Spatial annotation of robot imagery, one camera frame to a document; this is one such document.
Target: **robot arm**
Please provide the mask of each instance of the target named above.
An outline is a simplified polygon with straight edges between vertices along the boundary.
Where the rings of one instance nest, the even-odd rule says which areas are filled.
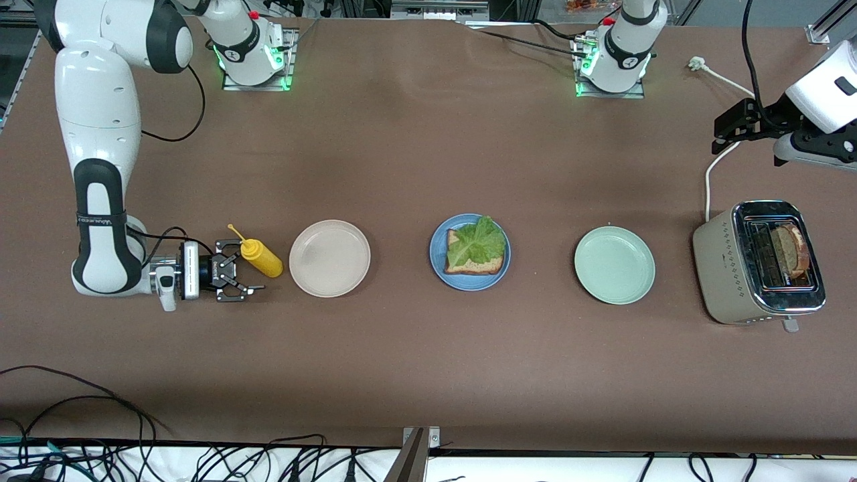
[[[667,23],[661,0],[625,0],[613,25],[601,25],[592,36],[596,49],[580,70],[595,87],[609,93],[625,92],[645,74],[651,47]]]
[[[239,0],[178,0],[199,16],[214,43],[220,65],[229,77],[244,86],[270,79],[284,68],[283,28],[258,14],[248,15]]]
[[[715,120],[711,152],[774,138],[776,166],[791,160],[857,169],[857,38],[831,48],[774,104],[743,99]]]
[[[214,2],[240,8],[240,0]],[[184,70],[193,53],[184,19],[168,0],[39,0],[35,7],[39,28],[57,52],[57,115],[75,181],[81,236],[71,268],[77,291],[107,297],[156,292],[165,310],[175,310],[177,291],[184,299],[198,298],[200,274],[218,271],[211,262],[219,256],[218,279],[205,280],[206,288],[228,283],[241,295],[219,292],[218,300],[243,300],[257,286],[237,283],[235,258],[227,259],[220,249],[199,257],[197,243],[187,241],[180,256],[156,256],[144,266],[146,243],[136,232],[146,229],[125,211],[141,135],[131,66],[159,73]],[[254,31],[246,12],[231,18],[215,22],[219,32]]]

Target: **mustard bottle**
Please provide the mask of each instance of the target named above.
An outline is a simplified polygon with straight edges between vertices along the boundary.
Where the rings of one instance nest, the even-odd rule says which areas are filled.
[[[233,225],[227,225],[241,238],[241,257],[250,262],[268,278],[276,278],[283,273],[283,261],[273,254],[258,239],[245,239]]]

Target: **bottle nozzle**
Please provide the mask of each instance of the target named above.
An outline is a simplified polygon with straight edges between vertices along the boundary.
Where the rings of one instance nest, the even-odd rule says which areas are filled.
[[[238,235],[238,237],[239,237],[239,238],[241,238],[241,240],[242,240],[242,241],[247,241],[247,239],[245,239],[245,238],[244,238],[244,236],[242,236],[242,235],[241,235],[241,233],[240,233],[240,232],[238,232],[238,230],[237,230],[237,229],[235,229],[235,227],[234,227],[232,224],[228,224],[228,225],[226,225],[226,227],[228,227],[229,229],[231,229],[231,230],[232,230],[232,232],[234,232],[235,234],[237,234],[237,235]]]

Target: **table surface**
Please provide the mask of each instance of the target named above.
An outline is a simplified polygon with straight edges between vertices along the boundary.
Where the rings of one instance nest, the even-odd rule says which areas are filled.
[[[630,101],[577,98],[561,54],[448,21],[319,21],[291,92],[227,93],[190,23],[205,120],[184,142],[143,138],[129,214],[150,232],[180,225],[204,240],[228,238],[235,223],[283,258],[305,227],[347,220],[371,243],[369,275],[321,299],[288,274],[245,268],[245,281],[268,284],[248,303],[208,297],[174,313],[154,297],[77,294],[74,191],[43,42],[0,137],[0,366],[105,385],[173,439],[320,431],[331,443],[394,445],[402,426],[438,425],[453,447],[854,451],[854,174],[775,168],[771,141],[726,158],[712,175],[715,211],[792,202],[828,299],[798,334],[723,326],[702,305],[691,236],[713,119],[740,93],[685,65],[704,56],[748,85],[737,29],[664,29],[646,98]],[[562,46],[535,27],[502,31]],[[768,102],[823,53],[799,29],[750,40]],[[178,136],[193,125],[189,73],[135,78],[145,129]],[[484,292],[444,285],[427,257],[434,229],[470,212],[494,216],[515,250]],[[572,270],[576,243],[607,224],[636,232],[655,257],[655,285],[635,304],[595,300]],[[0,413],[32,417],[81,393],[18,372],[0,379]],[[120,408],[76,403],[33,434],[137,437]]]

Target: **bread slice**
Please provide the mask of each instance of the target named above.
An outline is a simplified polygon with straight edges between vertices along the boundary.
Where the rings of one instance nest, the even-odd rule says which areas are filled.
[[[448,230],[446,232],[446,247],[449,247],[450,244],[456,241],[458,241],[458,238],[455,236],[455,231],[452,229]],[[449,266],[449,261],[446,261],[446,268],[443,271],[446,274],[498,274],[502,267],[503,256],[500,256],[489,262],[480,264],[474,263],[472,260],[467,260],[462,266],[456,267]]]
[[[777,256],[782,256],[782,262],[788,270],[788,276],[792,279],[798,278],[809,269],[809,246],[800,228],[792,223],[778,226],[770,234],[775,238]]]

